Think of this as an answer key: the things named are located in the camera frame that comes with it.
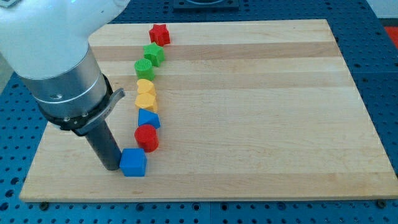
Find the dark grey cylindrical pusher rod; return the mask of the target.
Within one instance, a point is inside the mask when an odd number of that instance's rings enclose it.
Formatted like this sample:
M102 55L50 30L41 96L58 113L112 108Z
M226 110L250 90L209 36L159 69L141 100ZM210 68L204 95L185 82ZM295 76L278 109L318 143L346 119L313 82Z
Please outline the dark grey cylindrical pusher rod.
M105 121L88 131L85 138L107 170L119 169L121 150Z

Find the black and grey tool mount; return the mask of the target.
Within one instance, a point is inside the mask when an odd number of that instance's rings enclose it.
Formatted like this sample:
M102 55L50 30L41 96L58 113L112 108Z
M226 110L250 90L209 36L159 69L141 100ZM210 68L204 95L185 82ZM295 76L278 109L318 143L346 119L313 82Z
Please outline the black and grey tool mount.
M114 91L107 77L100 75L80 96L59 102L39 100L38 104L44 117L59 129L85 136L105 122L124 96L122 88Z

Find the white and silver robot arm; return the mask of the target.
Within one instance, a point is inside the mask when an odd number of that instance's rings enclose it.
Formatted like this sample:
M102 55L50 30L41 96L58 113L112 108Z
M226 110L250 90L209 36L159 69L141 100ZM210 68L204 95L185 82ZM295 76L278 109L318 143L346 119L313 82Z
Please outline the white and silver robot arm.
M104 167L119 168L121 151L106 117L124 97L112 89L89 44L128 0L1 2L1 53L45 118L87 139Z

